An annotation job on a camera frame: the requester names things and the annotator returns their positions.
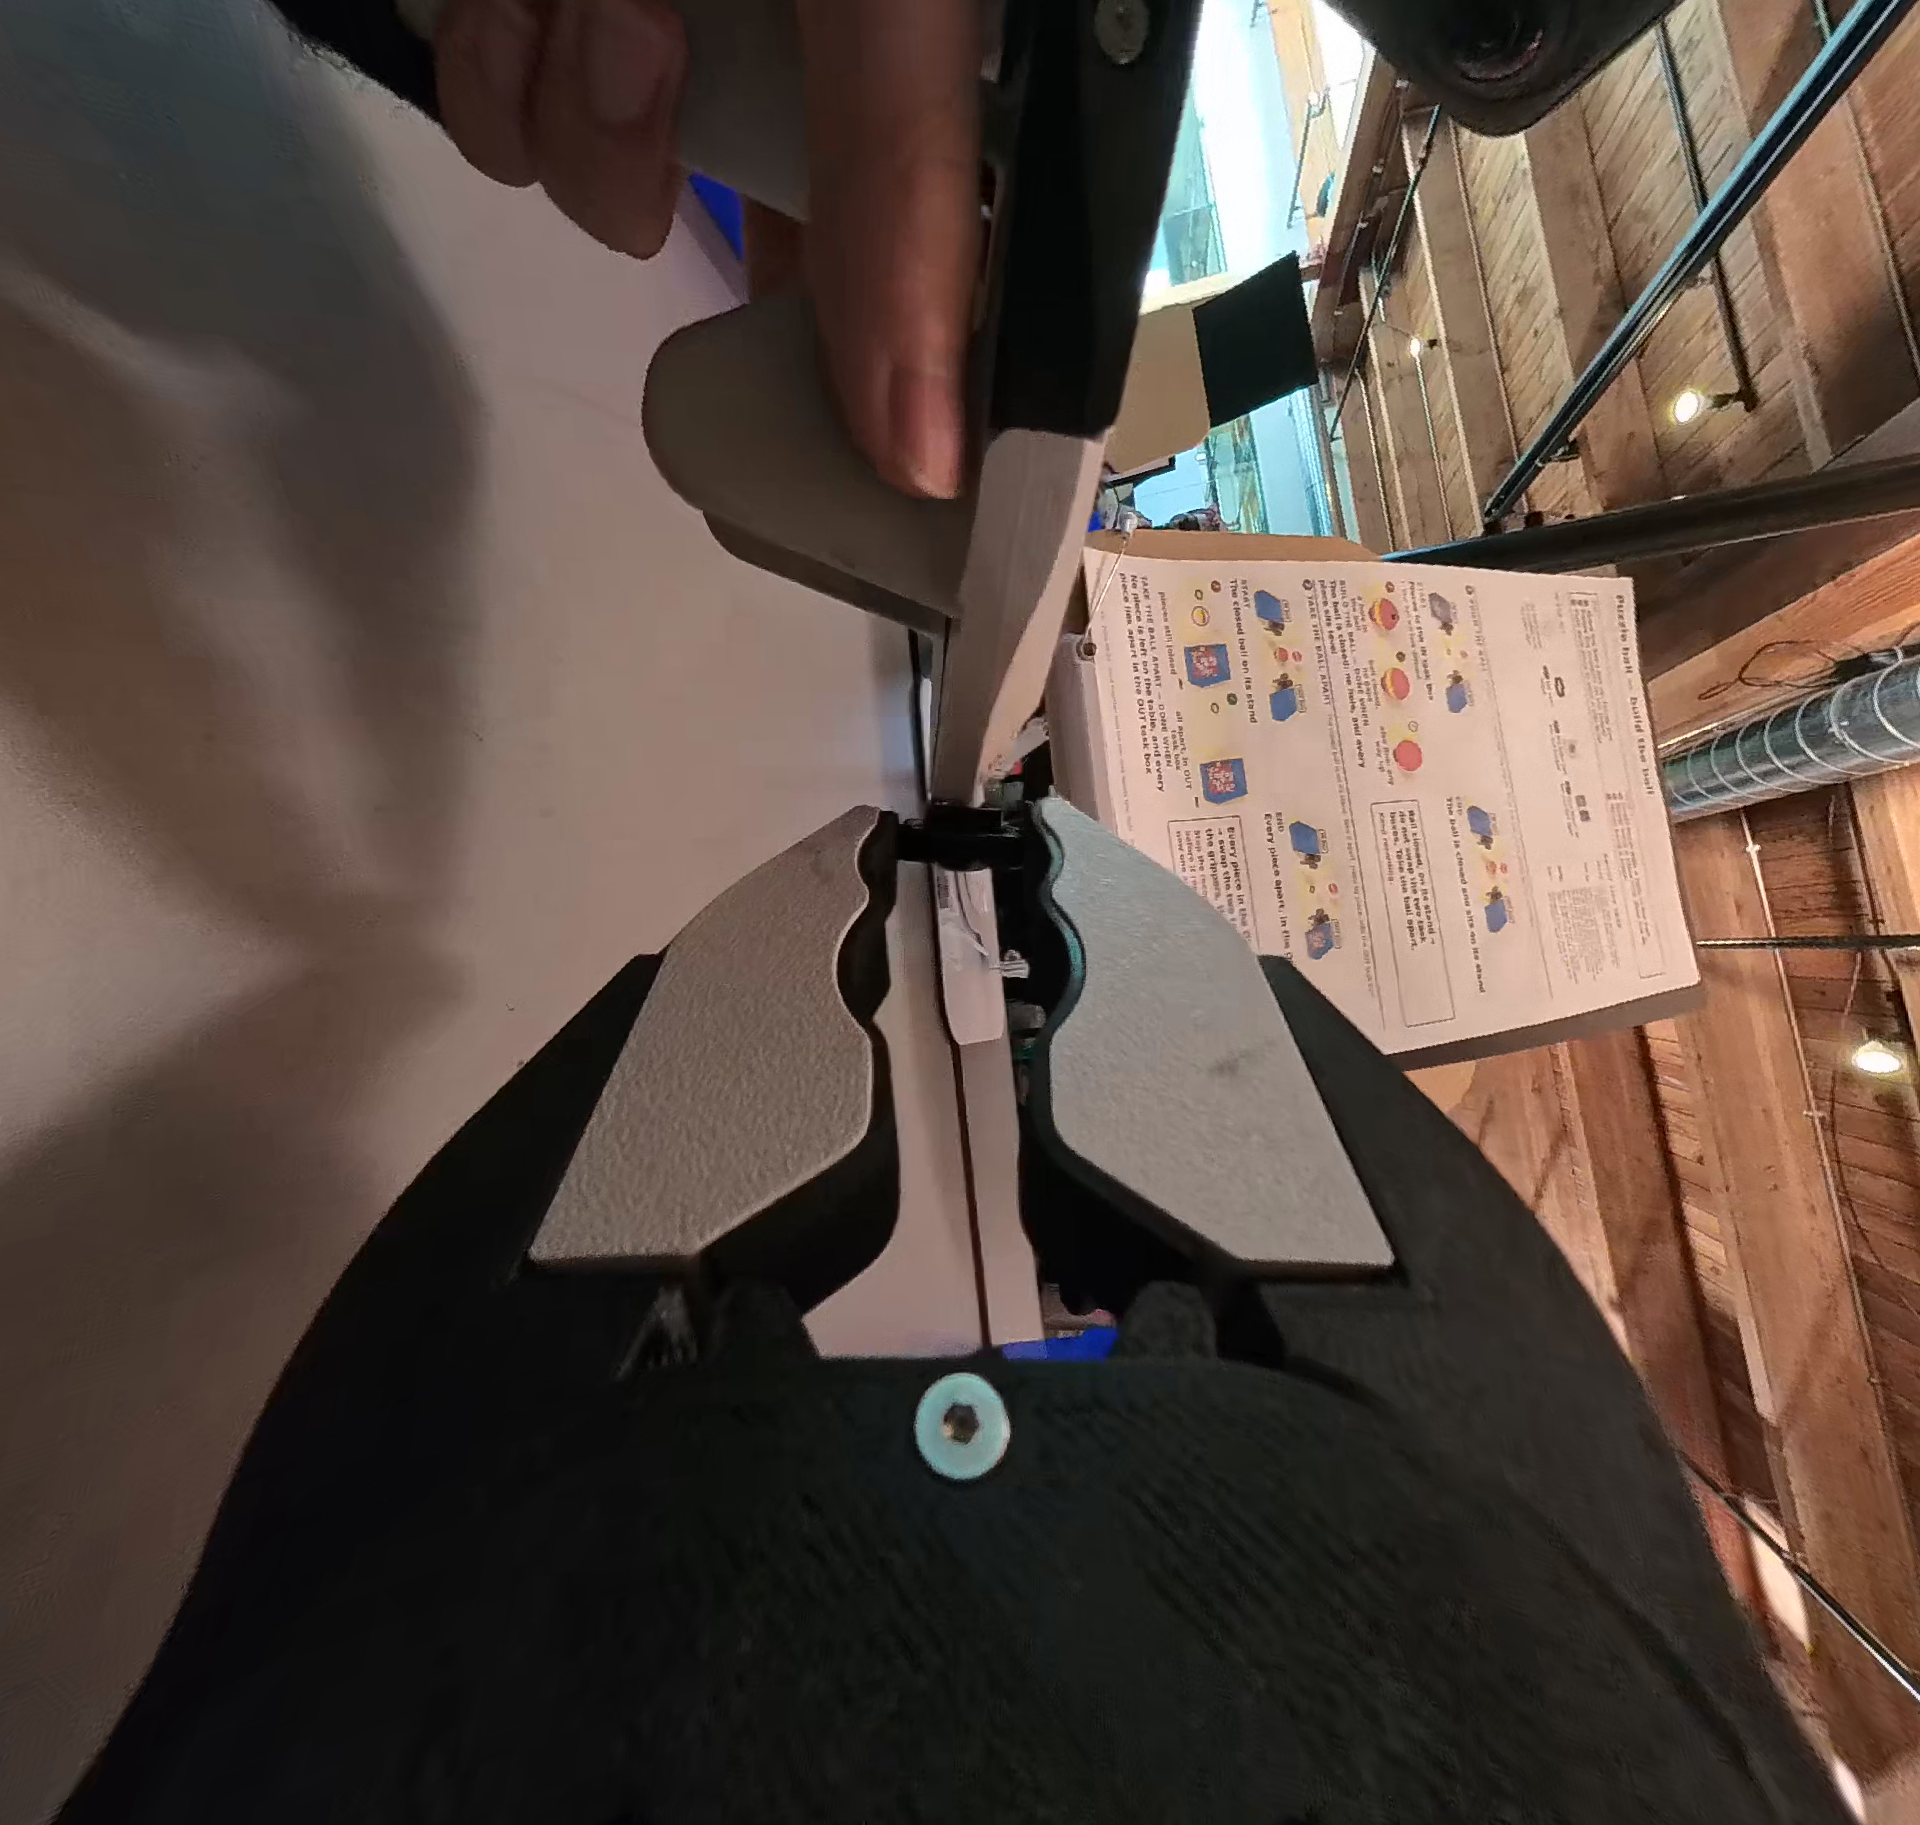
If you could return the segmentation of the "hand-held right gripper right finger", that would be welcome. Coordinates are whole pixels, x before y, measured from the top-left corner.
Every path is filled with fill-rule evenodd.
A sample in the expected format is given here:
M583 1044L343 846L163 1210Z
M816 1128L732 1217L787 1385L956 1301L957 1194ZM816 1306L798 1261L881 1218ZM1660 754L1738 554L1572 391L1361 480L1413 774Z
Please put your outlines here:
M1388 1231L1241 932L1064 798L1026 826L1034 966L1054 975L1019 1104L1044 1280L1117 1312L1153 1280L1231 1306L1388 1279Z

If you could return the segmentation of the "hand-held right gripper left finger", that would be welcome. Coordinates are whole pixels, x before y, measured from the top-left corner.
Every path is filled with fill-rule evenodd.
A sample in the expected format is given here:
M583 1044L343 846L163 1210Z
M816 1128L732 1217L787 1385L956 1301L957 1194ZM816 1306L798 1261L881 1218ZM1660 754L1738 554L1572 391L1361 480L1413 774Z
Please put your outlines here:
M540 1218L542 1268L631 1266L809 1312L899 1217L894 813L855 806L709 902L661 953Z

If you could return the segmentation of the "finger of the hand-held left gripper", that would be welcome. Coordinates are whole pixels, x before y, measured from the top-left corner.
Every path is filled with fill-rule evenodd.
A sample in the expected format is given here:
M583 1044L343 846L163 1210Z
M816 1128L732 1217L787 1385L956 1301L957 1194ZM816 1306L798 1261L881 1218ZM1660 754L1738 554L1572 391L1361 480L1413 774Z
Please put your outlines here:
M899 493L855 447L804 293L673 332L640 425L661 480L735 559L904 628L957 619L973 506Z
M973 806L1036 707L1094 512L1107 434L988 442L933 695L929 798Z

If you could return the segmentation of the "black knob screw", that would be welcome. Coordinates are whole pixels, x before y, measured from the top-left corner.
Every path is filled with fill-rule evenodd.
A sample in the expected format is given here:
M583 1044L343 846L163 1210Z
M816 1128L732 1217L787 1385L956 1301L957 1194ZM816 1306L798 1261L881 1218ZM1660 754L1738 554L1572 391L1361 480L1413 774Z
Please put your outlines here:
M948 874L1016 874L1024 852L1024 818L1017 807L933 803L921 818L897 823L896 856Z

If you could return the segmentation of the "person's left hand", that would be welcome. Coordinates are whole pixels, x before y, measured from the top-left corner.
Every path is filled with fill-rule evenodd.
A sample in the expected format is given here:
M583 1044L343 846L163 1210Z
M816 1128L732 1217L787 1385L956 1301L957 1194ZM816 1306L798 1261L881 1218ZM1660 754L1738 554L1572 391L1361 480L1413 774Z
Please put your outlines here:
M749 283L805 283L842 420L877 474L956 496L968 464L981 0L794 0L809 210L749 210ZM664 244L690 69L673 0L445 0L438 120L626 257Z

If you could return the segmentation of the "black monitor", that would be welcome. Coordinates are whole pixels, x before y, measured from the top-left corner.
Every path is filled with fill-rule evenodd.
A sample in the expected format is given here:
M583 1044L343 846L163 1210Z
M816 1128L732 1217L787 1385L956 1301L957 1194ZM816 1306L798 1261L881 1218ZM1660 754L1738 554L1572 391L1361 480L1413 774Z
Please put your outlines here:
M1207 429L1222 429L1312 388L1319 361L1298 252L1191 306Z

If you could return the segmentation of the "ceiling track rail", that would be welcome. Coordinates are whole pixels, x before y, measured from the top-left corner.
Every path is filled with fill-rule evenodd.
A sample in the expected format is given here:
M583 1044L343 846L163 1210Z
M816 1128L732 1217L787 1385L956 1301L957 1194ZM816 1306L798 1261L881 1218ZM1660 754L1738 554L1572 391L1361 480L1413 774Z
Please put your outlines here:
M1577 373L1571 391L1549 416L1541 434L1518 454L1483 506L1483 524L1506 515L1534 480L1572 441L1586 417L1633 361L1673 301L1707 267L1732 234L1761 205L1785 166L1800 154L1827 114L1853 89L1899 23L1917 0L1856 0L1817 48L1813 62L1778 109L1766 120L1727 179L1699 205L1692 226L1658 266L1648 286L1626 309L1620 323Z

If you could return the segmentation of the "silver air duct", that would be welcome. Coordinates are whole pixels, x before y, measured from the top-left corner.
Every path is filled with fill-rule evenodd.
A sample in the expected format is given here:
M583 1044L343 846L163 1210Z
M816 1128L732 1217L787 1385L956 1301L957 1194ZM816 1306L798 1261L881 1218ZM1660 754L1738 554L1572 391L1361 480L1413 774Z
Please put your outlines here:
M1917 651L1842 666L1739 724L1662 756L1669 818L1692 823L1917 764Z

